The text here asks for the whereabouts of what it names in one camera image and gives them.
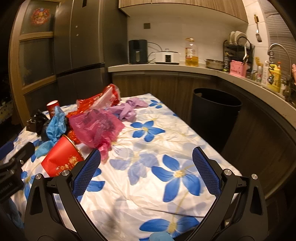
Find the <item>beer can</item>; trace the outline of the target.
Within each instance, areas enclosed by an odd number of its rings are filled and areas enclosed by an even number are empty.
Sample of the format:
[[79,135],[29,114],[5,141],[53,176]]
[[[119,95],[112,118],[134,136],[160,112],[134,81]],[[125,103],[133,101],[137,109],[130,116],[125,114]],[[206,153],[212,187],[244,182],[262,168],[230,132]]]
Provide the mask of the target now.
[[259,64],[257,65],[256,82],[262,81],[262,75],[263,75],[263,64]]

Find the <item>blue glove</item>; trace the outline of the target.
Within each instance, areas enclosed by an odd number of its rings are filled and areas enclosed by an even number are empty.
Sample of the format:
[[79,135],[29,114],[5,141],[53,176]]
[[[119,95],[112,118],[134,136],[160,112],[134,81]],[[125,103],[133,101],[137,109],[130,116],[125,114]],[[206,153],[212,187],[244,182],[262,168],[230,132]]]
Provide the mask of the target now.
[[36,158],[46,156],[53,146],[58,142],[60,137],[66,133],[66,114],[59,106],[54,107],[54,112],[54,116],[46,128],[46,134],[49,140],[41,144],[35,151]]

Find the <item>yellow detergent bottle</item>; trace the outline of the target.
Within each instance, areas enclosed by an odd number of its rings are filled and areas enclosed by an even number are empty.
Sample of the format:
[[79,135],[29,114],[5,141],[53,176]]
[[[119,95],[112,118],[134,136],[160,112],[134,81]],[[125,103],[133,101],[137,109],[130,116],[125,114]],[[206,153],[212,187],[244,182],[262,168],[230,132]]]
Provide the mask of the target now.
[[279,65],[270,63],[268,68],[268,79],[267,79],[267,87],[277,93],[280,92],[281,87],[281,67],[280,62]]

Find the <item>black round trash bin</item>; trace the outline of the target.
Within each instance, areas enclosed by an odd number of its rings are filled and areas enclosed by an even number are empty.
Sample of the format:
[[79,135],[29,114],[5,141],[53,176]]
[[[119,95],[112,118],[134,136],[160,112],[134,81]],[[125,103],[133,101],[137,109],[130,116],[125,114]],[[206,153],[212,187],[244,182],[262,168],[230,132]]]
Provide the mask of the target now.
[[237,121],[242,102],[227,92],[196,88],[193,91],[190,126],[221,153]]

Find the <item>hanging spatula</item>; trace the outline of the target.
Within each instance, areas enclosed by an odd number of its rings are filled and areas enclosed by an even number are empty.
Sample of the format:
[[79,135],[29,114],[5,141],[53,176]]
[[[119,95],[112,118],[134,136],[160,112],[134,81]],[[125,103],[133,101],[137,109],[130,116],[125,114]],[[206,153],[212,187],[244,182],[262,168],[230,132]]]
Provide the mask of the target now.
[[261,38],[261,35],[260,35],[260,32],[259,32],[259,18],[256,14],[254,14],[254,21],[256,23],[256,33],[255,33],[255,36],[256,36],[256,39],[257,39],[257,42],[261,43],[262,42],[262,38]]

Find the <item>pink plastic bag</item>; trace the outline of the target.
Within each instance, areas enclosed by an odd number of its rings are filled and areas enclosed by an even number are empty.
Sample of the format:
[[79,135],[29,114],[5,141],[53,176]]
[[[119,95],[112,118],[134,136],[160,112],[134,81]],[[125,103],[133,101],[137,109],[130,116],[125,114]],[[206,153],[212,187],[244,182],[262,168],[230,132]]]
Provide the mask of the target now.
[[122,121],[104,109],[73,115],[69,117],[69,123],[81,143],[100,151],[103,163],[107,162],[111,144],[125,127]]

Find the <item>red white snack bag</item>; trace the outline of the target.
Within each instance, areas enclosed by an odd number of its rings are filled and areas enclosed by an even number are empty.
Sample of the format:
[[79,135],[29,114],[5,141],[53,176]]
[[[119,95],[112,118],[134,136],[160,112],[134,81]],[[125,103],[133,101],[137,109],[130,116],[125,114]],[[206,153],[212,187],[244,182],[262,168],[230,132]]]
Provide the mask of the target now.
[[121,101],[120,90],[114,85],[108,85],[102,92],[102,95],[94,101],[90,109],[105,109],[119,104]]

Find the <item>cooking oil bottle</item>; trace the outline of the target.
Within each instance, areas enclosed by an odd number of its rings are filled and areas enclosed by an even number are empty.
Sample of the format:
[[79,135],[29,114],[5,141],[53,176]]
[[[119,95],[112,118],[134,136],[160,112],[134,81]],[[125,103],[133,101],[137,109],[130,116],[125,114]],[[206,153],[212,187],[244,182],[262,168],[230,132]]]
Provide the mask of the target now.
[[197,46],[193,38],[186,38],[185,65],[192,67],[199,66]]

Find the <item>black bag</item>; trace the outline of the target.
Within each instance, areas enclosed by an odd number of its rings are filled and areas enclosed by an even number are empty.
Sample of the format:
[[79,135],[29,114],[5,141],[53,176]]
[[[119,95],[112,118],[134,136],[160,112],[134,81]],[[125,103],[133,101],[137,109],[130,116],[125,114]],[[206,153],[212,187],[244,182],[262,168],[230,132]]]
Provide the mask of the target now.
[[49,138],[46,133],[46,129],[50,123],[50,119],[42,113],[40,110],[37,110],[33,116],[26,122],[26,131],[36,133],[37,136],[45,142]]

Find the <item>wooden upper cabinet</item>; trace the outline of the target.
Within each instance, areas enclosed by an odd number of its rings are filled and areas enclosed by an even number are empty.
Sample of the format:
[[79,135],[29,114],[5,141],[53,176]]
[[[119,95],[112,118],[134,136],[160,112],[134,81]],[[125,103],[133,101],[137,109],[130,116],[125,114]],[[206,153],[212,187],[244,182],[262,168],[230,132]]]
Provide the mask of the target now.
[[161,6],[181,9],[183,13],[194,11],[216,11],[248,22],[243,1],[119,1],[118,7],[126,9],[132,6]]

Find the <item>white rice cooker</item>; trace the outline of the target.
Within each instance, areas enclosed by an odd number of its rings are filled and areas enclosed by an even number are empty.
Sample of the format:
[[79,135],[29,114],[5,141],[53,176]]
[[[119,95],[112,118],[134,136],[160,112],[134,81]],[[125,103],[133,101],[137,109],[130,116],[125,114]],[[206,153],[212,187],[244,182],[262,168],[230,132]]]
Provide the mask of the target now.
[[156,64],[180,64],[180,54],[175,51],[170,51],[165,49],[165,51],[159,51],[155,53],[155,63]]

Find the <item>red paper cup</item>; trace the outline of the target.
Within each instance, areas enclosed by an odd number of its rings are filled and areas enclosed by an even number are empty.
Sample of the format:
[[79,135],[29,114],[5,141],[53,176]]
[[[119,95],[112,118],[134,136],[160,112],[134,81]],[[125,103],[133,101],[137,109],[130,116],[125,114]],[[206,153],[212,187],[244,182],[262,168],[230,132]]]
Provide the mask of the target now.
[[55,115],[56,106],[60,106],[57,100],[53,100],[46,105],[50,118],[52,118]]
[[60,140],[48,152],[41,165],[50,177],[56,177],[65,170],[71,171],[81,161],[84,161],[83,155],[74,142],[66,135],[62,135]]

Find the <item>wooden lower cabinets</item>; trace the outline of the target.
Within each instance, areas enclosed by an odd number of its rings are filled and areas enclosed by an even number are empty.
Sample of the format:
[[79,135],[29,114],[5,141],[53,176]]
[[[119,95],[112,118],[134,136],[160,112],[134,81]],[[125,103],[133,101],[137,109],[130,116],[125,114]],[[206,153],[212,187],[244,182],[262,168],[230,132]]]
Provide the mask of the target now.
[[151,93],[244,176],[259,176],[266,199],[295,184],[295,127],[254,94],[217,76],[164,71],[112,73],[124,97]]

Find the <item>red plastic wrapper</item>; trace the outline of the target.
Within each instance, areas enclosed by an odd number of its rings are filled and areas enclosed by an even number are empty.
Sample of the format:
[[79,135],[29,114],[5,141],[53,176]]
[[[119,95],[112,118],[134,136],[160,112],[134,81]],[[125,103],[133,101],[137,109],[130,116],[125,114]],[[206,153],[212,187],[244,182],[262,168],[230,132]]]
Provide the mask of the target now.
[[[68,120],[70,120],[70,117],[84,113],[101,96],[102,96],[102,93],[99,93],[99,94],[94,95],[94,96],[87,98],[87,99],[78,99],[76,101],[77,110],[69,112],[66,117],[68,118]],[[81,143],[79,141],[79,139],[77,138],[76,134],[74,133],[74,130],[73,130],[73,127],[71,126],[71,124],[69,124],[69,130],[67,132],[67,137],[69,137],[70,140],[73,141],[74,144],[76,144],[76,145]]]

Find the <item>purple glove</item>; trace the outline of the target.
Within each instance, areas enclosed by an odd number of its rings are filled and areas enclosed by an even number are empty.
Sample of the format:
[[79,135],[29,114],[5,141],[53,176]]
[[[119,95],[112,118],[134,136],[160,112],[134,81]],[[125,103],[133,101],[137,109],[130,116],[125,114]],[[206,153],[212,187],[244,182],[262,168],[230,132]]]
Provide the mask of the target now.
[[134,122],[137,108],[147,108],[148,104],[138,97],[131,97],[125,103],[108,107],[106,110],[115,115],[120,121]]

